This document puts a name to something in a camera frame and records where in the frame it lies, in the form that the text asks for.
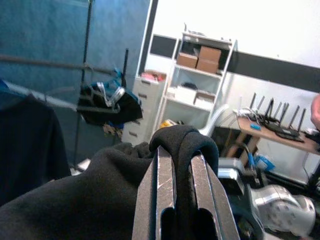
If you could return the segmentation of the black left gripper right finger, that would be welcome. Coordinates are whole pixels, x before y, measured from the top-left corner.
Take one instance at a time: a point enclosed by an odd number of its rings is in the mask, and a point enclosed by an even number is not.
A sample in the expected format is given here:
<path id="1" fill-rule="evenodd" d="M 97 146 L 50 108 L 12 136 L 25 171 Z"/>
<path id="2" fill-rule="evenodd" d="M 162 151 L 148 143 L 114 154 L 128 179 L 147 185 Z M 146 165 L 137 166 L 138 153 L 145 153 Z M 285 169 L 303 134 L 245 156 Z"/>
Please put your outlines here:
<path id="1" fill-rule="evenodd" d="M 197 240 L 239 240 L 234 216 L 218 177 L 197 151 L 190 161 L 195 198 L 192 218 Z"/>

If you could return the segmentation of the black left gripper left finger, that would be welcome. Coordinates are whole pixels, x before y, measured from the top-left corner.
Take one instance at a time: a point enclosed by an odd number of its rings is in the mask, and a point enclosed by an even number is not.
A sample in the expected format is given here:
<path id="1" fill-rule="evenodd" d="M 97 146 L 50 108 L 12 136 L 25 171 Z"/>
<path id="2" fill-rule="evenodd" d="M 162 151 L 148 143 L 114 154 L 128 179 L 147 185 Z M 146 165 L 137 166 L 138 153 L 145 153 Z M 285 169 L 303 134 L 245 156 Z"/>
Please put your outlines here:
<path id="1" fill-rule="evenodd" d="M 176 226 L 176 176 L 172 156 L 158 147 L 138 187 L 133 240 L 173 240 Z"/>

